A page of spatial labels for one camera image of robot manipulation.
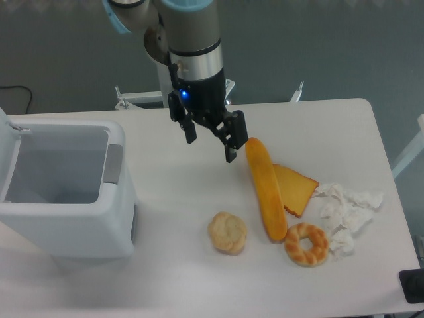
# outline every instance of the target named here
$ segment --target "white tissue paper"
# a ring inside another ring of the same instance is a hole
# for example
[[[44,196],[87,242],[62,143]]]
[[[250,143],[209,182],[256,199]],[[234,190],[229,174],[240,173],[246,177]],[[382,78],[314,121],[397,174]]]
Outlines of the white tissue paper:
[[[320,217],[324,218],[324,230],[332,235],[333,231],[342,224],[342,219],[345,215],[343,205],[334,202],[327,203],[323,206]]]
[[[361,207],[351,207],[343,216],[341,225],[352,233],[358,232],[368,221],[372,220],[373,212]]]
[[[344,190],[343,195],[350,202],[353,202],[359,207],[366,207],[377,209],[383,202],[384,194],[382,192],[353,192],[351,190]]]
[[[382,192],[355,192],[343,189],[340,184],[323,184],[317,187],[313,197],[333,197],[323,206],[319,216],[330,237],[330,250],[336,256],[352,254],[357,233],[372,220],[374,212],[383,202]]]
[[[340,230],[330,239],[331,252],[338,252],[339,256],[347,256],[353,253],[353,238],[348,229]]]

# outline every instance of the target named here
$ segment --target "blue led light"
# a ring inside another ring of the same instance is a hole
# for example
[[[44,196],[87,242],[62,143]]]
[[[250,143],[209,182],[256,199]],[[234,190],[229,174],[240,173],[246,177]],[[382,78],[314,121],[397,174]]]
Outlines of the blue led light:
[[[189,97],[188,93],[182,89],[180,90],[180,93],[181,93],[181,97],[184,99],[187,99]]]

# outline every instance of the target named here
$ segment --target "black object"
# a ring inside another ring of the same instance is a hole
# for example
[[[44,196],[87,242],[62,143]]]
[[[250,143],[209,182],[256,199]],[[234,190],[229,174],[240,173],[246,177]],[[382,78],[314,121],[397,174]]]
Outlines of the black object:
[[[25,109],[25,114],[28,114],[29,107],[30,107],[31,101],[32,101],[32,91],[31,91],[31,89],[28,88],[27,86],[22,86],[22,85],[0,86],[0,89],[15,89],[15,88],[25,89],[27,92],[29,92],[29,100],[28,100],[28,104],[26,105],[26,109]]]
[[[175,89],[168,95],[171,120],[180,123],[189,144],[197,138],[193,121],[208,128],[224,144],[226,161],[232,162],[248,135],[244,113],[225,108],[224,69],[199,81],[178,78],[177,64],[168,69]]]
[[[402,270],[399,279],[408,303],[424,303],[424,269]]]

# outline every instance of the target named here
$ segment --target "gray floor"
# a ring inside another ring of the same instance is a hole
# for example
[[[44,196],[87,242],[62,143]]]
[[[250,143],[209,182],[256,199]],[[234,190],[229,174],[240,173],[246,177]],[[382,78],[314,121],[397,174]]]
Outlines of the gray floor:
[[[390,162],[419,131],[424,1],[226,0],[219,10],[235,103],[287,101],[302,80],[302,100],[365,98]],[[31,113],[109,110],[115,85],[158,90],[142,34],[117,34],[97,0],[1,1],[0,85],[30,87]],[[26,102],[0,91],[8,114]],[[411,233],[424,234],[424,154],[396,184]]]

